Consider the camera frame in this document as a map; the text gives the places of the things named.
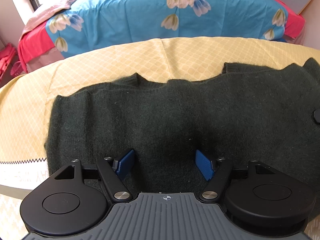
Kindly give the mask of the dark green knit sweater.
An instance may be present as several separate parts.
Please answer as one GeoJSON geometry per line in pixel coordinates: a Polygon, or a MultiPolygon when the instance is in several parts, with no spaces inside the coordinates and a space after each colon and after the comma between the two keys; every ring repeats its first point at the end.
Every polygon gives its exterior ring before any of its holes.
{"type": "Polygon", "coordinates": [[[133,74],[56,97],[45,149],[49,173],[70,160],[92,164],[131,148],[126,187],[199,193],[196,151],[235,165],[258,160],[319,193],[319,64],[275,70],[225,63],[203,81],[156,83],[133,74]]]}

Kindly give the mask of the yellow and pink patterned quilt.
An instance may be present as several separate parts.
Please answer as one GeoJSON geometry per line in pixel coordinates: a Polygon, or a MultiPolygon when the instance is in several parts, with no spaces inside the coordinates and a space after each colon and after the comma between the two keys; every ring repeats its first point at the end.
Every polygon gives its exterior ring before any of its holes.
{"type": "Polygon", "coordinates": [[[319,59],[319,50],[253,38],[195,37],[153,39],[76,55],[1,88],[1,238],[22,239],[22,199],[48,178],[44,143],[52,104],[58,95],[138,73],[144,78],[205,80],[225,62],[282,69],[319,59]]]}

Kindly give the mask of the red bags pile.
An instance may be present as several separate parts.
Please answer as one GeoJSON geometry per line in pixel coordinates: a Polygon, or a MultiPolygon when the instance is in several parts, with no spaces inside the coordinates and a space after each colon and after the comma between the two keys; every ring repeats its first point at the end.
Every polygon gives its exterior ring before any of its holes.
{"type": "Polygon", "coordinates": [[[16,60],[17,56],[17,49],[11,43],[1,49],[1,81],[8,75],[17,77],[27,73],[21,62],[16,60]]]}

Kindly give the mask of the pink floral pillow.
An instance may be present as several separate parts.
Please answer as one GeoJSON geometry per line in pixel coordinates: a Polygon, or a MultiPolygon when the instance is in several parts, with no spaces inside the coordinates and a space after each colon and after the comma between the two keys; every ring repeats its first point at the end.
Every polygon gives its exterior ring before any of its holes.
{"type": "Polygon", "coordinates": [[[62,10],[70,9],[71,5],[75,1],[76,0],[51,0],[41,5],[33,12],[28,22],[25,24],[21,38],[24,36],[24,34],[29,33],[43,22],[46,22],[46,20],[50,19],[56,13],[62,10]]]}

